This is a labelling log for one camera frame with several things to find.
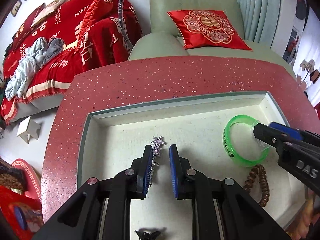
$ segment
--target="red embroidered pillow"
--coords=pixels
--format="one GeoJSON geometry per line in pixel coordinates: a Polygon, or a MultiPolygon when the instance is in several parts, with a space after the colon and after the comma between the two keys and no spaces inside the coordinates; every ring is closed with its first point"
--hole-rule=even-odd
{"type": "Polygon", "coordinates": [[[182,10],[168,14],[183,36],[185,49],[219,46],[252,50],[239,37],[223,11],[182,10]]]}
{"type": "Polygon", "coordinates": [[[78,45],[74,54],[78,51],[81,40],[87,30],[96,22],[106,18],[106,16],[112,11],[112,8],[113,3],[105,2],[104,0],[93,0],[92,4],[89,6],[86,14],[84,15],[78,38],[78,45]]]}
{"type": "Polygon", "coordinates": [[[25,37],[27,37],[28,34],[32,31],[31,25],[34,19],[38,16],[38,14],[43,10],[44,7],[45,3],[36,8],[20,26],[13,40],[13,50],[15,50],[21,44],[21,42],[23,42],[25,37]]]}

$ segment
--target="floor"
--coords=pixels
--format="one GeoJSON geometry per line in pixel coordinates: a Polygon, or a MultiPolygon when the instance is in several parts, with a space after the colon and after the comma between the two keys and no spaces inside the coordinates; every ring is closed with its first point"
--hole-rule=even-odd
{"type": "Polygon", "coordinates": [[[50,130],[58,108],[40,112],[32,116],[32,119],[41,125],[39,140],[31,138],[27,144],[22,138],[17,137],[18,120],[2,131],[3,139],[0,139],[0,156],[8,163],[16,159],[23,159],[28,162],[39,174],[42,173],[45,149],[50,130]]]}

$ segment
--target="gray cloth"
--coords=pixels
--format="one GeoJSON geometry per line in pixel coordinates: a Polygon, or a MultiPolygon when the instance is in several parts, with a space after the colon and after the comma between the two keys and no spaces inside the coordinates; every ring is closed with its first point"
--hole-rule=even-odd
{"type": "Polygon", "coordinates": [[[52,41],[48,43],[49,48],[44,55],[44,60],[41,65],[41,68],[53,57],[57,56],[60,52],[63,51],[64,41],[60,38],[54,38],[52,41]]]}

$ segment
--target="crumpled light blue cloth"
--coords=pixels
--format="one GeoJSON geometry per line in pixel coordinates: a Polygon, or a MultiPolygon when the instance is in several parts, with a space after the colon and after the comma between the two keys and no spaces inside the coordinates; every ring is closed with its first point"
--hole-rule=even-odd
{"type": "Polygon", "coordinates": [[[21,98],[22,94],[27,91],[34,75],[43,63],[47,49],[48,43],[44,37],[38,38],[31,47],[26,48],[25,57],[19,60],[19,65],[4,91],[8,100],[15,95],[21,98]]]}
{"type": "Polygon", "coordinates": [[[43,63],[41,65],[41,68],[47,64],[47,62],[60,54],[63,51],[63,45],[64,45],[64,40],[60,38],[54,38],[52,41],[48,43],[48,49],[47,52],[45,53],[45,57],[43,60],[43,63]]]}

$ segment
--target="white tray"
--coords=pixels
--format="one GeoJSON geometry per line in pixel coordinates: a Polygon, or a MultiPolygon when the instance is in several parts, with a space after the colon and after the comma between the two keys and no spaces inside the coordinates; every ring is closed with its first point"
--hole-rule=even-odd
{"type": "MultiPolygon", "coordinates": [[[[152,136],[163,136],[166,145],[157,159],[160,166],[147,197],[131,201],[131,237],[136,239],[134,231],[140,228],[157,228],[167,239],[191,240],[191,200],[174,198],[169,146],[176,144],[179,155],[209,178],[231,177],[243,186],[251,168],[234,164],[222,143],[225,125],[238,114],[247,114],[263,124],[275,121],[288,125],[272,96],[262,91],[173,98],[91,113],[80,144],[78,187],[90,177],[114,177],[129,168],[135,158],[142,157],[152,136]]],[[[252,139],[243,145],[250,148],[248,145],[256,144],[252,139]]],[[[277,160],[278,154],[272,148],[262,163],[270,187],[265,210],[284,228],[304,204],[305,187],[279,167],[277,160]]],[[[260,198],[258,184],[252,194],[256,200],[260,198]]]]}

